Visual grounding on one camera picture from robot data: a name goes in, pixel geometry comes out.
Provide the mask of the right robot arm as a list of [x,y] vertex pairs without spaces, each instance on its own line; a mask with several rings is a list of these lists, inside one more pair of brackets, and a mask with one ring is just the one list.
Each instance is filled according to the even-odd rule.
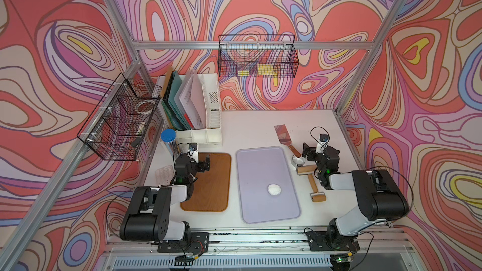
[[324,239],[330,248],[349,246],[359,234],[378,222],[398,220],[410,212],[408,200],[385,169],[339,172],[340,151],[318,144],[303,144],[303,158],[314,162],[313,176],[325,190],[354,191],[357,204],[330,221]]

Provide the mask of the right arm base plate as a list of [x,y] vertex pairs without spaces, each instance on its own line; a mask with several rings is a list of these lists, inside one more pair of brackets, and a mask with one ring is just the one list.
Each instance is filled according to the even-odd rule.
[[360,250],[357,237],[345,237],[338,233],[316,232],[305,228],[304,234],[308,240],[311,252],[353,252]]

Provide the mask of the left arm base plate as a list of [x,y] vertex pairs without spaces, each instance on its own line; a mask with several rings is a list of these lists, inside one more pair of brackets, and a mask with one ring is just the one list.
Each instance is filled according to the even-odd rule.
[[203,254],[208,251],[210,234],[208,232],[192,232],[182,240],[162,241],[158,245],[158,253],[193,253]]

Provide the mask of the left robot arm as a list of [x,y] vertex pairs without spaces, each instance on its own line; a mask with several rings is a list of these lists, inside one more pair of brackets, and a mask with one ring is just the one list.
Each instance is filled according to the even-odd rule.
[[171,206],[188,201],[193,195],[197,174],[209,170],[209,155],[196,161],[188,154],[180,154],[174,162],[174,177],[170,184],[137,187],[120,225],[121,240],[190,243],[188,222],[171,220]]

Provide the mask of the lilac plastic cutting mat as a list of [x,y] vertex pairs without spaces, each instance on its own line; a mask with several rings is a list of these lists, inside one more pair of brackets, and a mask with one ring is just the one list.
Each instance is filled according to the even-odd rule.
[[[236,153],[242,219],[248,224],[298,218],[301,208],[287,159],[279,146],[240,149]],[[282,193],[271,196],[270,184]]]

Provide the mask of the wooden dough roller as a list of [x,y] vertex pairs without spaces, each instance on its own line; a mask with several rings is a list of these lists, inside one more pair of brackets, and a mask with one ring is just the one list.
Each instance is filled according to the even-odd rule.
[[312,192],[310,193],[311,201],[313,203],[321,203],[326,201],[326,195],[318,190],[318,186],[315,181],[315,173],[317,167],[315,165],[298,166],[296,172],[298,176],[307,177]]

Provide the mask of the white dough piece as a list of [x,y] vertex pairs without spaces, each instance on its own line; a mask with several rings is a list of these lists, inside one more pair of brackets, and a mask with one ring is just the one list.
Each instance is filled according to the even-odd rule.
[[267,191],[271,196],[278,196],[282,193],[282,188],[278,184],[270,184]]

